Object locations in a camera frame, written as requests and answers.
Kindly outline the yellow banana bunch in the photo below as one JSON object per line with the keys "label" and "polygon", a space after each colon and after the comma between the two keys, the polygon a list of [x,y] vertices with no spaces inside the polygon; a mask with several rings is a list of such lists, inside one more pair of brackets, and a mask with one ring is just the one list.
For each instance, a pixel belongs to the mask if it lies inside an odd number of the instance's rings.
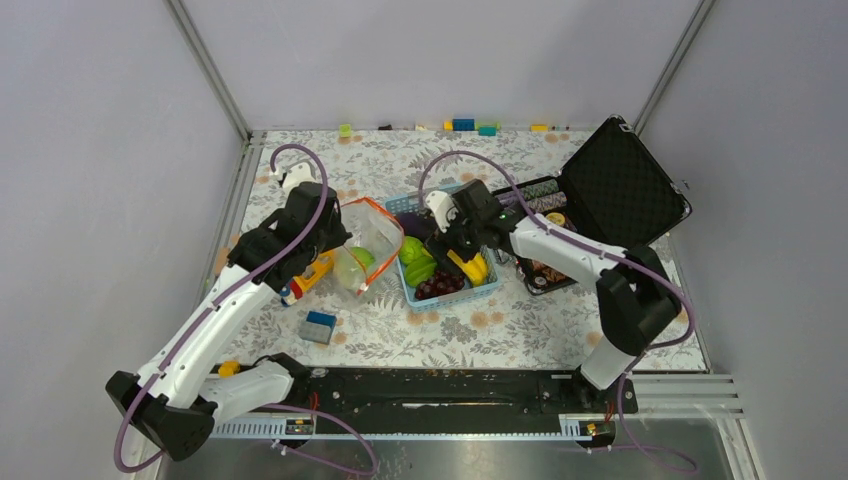
{"label": "yellow banana bunch", "polygon": [[448,258],[460,268],[474,288],[486,283],[489,276],[489,268],[481,253],[476,253],[469,260],[463,260],[455,251],[449,250]]}

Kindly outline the clear zip top bag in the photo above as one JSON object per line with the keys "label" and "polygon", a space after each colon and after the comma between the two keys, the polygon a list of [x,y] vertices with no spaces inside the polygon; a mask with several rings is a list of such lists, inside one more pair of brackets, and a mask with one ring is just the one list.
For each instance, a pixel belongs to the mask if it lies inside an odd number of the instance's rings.
{"label": "clear zip top bag", "polygon": [[342,292],[365,300],[397,258],[405,234],[396,218],[370,197],[352,200],[340,211],[351,237],[333,251],[333,278]]}

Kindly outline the green white cabbage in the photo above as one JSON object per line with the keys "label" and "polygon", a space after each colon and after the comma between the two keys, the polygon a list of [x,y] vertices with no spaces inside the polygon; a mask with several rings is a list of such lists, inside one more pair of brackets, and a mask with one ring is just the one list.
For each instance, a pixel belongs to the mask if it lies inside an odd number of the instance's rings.
{"label": "green white cabbage", "polygon": [[341,247],[334,257],[333,274],[338,285],[350,292],[367,287],[369,269],[375,264],[373,254],[359,246]]}

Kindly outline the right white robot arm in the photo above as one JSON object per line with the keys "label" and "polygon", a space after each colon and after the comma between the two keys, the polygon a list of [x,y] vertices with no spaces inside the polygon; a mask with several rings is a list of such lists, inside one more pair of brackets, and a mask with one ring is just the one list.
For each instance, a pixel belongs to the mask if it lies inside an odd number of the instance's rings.
{"label": "right white robot arm", "polygon": [[481,247],[538,261],[597,295],[603,337],[578,368],[575,402],[597,412],[613,398],[612,384],[632,368],[678,316],[682,299],[655,252],[592,241],[533,212],[524,199],[504,206],[479,181],[453,193],[420,193],[439,238],[467,258]]}

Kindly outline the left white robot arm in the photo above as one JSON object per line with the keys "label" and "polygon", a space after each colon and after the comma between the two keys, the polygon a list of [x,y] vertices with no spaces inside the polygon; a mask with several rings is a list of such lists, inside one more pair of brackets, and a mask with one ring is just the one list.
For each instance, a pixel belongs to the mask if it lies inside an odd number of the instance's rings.
{"label": "left white robot arm", "polygon": [[230,377],[213,378],[212,368],[249,319],[351,236],[333,189],[312,181],[292,188],[283,207],[241,235],[207,297],[166,346],[137,372],[108,380],[124,424],[182,461],[218,424],[267,404],[304,407],[311,387],[284,354]]}

